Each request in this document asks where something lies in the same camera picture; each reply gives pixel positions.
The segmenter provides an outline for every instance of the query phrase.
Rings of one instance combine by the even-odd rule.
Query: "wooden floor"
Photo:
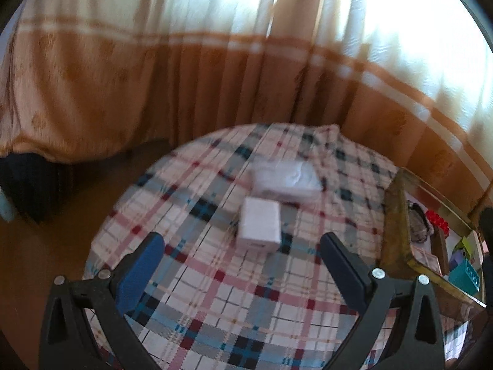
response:
[[[39,332],[53,278],[81,278],[91,240],[114,202],[168,150],[166,142],[152,142],[80,166],[77,193],[43,224],[19,217],[7,224],[0,218],[0,329],[30,369],[38,368]]]

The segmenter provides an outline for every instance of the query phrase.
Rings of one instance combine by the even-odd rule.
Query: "plaid tablecloth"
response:
[[[324,185],[319,201],[282,206],[282,246],[268,256],[235,248],[248,166],[258,157],[309,160]],[[163,157],[127,190],[95,237],[84,276],[114,268],[159,232],[165,256],[126,318],[162,368],[319,369],[357,319],[321,263],[320,236],[335,232],[374,265],[395,173],[337,126],[223,129]],[[394,319],[391,311],[363,368],[378,361]],[[94,315],[90,322],[118,367]],[[447,358],[457,357],[466,327],[443,324]]]

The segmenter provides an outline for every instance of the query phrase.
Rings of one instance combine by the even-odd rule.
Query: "wooden box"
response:
[[[475,229],[468,218],[429,184],[406,169],[400,169],[385,191],[385,227],[379,266],[393,278],[415,279],[425,274],[433,283],[442,315],[467,321],[486,308],[484,280],[480,275],[480,290],[475,296],[461,291],[445,278],[419,263],[411,252],[409,215],[405,192],[437,212],[459,237]],[[433,254],[440,263],[447,262],[444,240],[433,241]]]

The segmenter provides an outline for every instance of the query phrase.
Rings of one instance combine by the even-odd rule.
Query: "orange curtain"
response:
[[[73,163],[335,123],[470,212],[491,201],[492,63],[459,0],[27,0],[0,153]]]

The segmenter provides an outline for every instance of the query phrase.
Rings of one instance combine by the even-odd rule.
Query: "metal screw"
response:
[[[428,285],[430,283],[430,278],[428,278],[425,274],[421,274],[418,277],[418,281],[420,282],[420,284]]]
[[[98,278],[100,280],[107,280],[111,276],[112,276],[112,272],[107,269],[103,269],[98,273]]]
[[[55,279],[53,280],[53,283],[55,285],[61,285],[65,282],[65,277],[63,275],[57,275]]]
[[[382,280],[385,278],[385,271],[383,271],[381,268],[374,268],[371,271],[371,275],[373,275],[377,280]]]

